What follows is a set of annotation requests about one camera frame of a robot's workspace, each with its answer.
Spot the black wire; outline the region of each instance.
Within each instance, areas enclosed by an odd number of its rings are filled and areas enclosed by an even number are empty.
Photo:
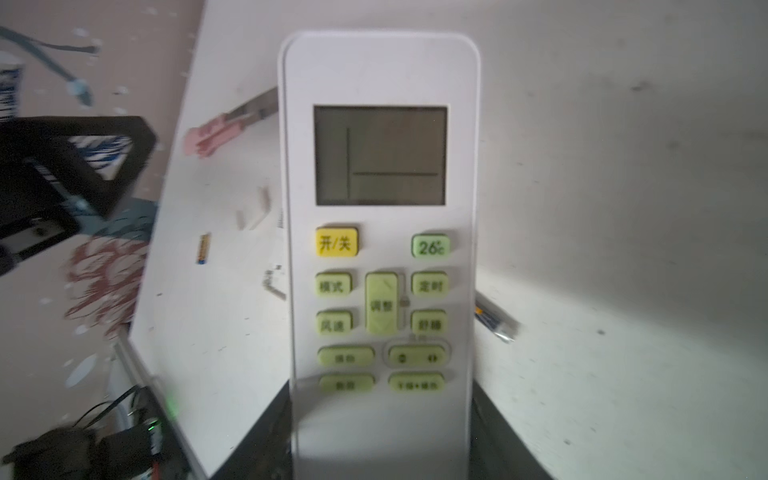
[[[86,428],[86,429],[87,429],[87,428],[88,428],[88,427],[90,427],[91,425],[93,425],[93,424],[95,424],[96,422],[98,422],[99,420],[103,419],[103,418],[104,418],[104,417],[105,417],[105,416],[106,416],[106,415],[107,415],[109,412],[111,412],[111,411],[112,411],[112,409],[113,409],[114,407],[116,407],[116,406],[120,405],[120,402],[122,402],[123,400],[125,400],[126,398],[128,398],[128,396],[129,396],[131,393],[135,393],[135,392],[137,392],[138,390],[139,390],[139,386],[138,386],[138,385],[134,385],[134,386],[132,386],[131,388],[129,388],[129,389],[128,389],[128,391],[126,391],[126,393],[124,393],[124,394],[122,394],[121,396],[117,397],[117,399],[115,399],[115,401],[114,401],[114,402],[112,402],[112,403],[111,403],[111,404],[110,404],[110,405],[109,405],[109,406],[108,406],[106,409],[104,409],[104,410],[101,410],[101,413],[99,413],[98,415],[96,415],[96,416],[95,416],[95,417],[94,417],[94,418],[93,418],[93,419],[92,419],[90,422],[88,422],[88,424],[87,424],[87,425],[86,425],[84,428]]]
[[[83,414],[83,416],[82,416],[82,417],[80,417],[80,418],[77,420],[77,422],[75,422],[75,423],[72,425],[72,427],[76,427],[76,426],[78,426],[78,423],[80,423],[80,422],[82,421],[82,419],[84,419],[84,418],[85,418],[85,416],[86,416],[87,414],[89,414],[89,413],[93,412],[95,409],[99,408],[99,407],[100,407],[100,406],[102,406],[102,405],[107,405],[108,403],[110,403],[110,402],[102,402],[102,403],[98,403],[98,404],[96,404],[96,405],[92,406],[92,407],[91,407],[91,408],[90,408],[90,409],[89,409],[89,410],[88,410],[86,413],[84,413],[84,414]]]

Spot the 风速 button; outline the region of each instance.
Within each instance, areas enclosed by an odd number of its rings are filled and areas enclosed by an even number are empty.
[[[398,345],[389,349],[388,358],[396,366],[440,366],[448,353],[440,345]]]
[[[315,275],[317,296],[345,296],[352,291],[352,275],[346,272]]]
[[[415,258],[447,257],[451,253],[451,240],[441,233],[414,235],[411,254]]]
[[[320,390],[334,392],[370,392],[373,389],[373,375],[366,373],[323,375],[320,377]]]
[[[319,312],[316,319],[317,332],[320,335],[349,333],[349,331],[352,329],[352,312]]]
[[[318,257],[354,257],[357,255],[356,228],[318,228],[315,230]]]
[[[394,373],[389,386],[396,392],[437,392],[445,386],[445,378],[437,372]]]
[[[322,366],[368,366],[374,352],[369,346],[325,346],[317,353]]]
[[[411,331],[420,335],[445,333],[448,316],[443,310],[414,310],[411,313]]]
[[[366,275],[366,330],[373,335],[397,333],[397,274]]]
[[[445,296],[448,289],[445,272],[416,272],[411,276],[411,291],[416,296]]]

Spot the white desk surface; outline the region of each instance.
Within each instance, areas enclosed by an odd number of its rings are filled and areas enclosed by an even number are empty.
[[[515,431],[562,479],[763,475],[766,20],[747,0],[208,2],[131,333],[206,472],[288,377],[260,285],[277,119],[210,159],[178,139],[273,87],[290,32],[397,27],[484,57],[478,290],[522,328],[476,326],[476,378]],[[239,231],[264,185],[272,214]]]

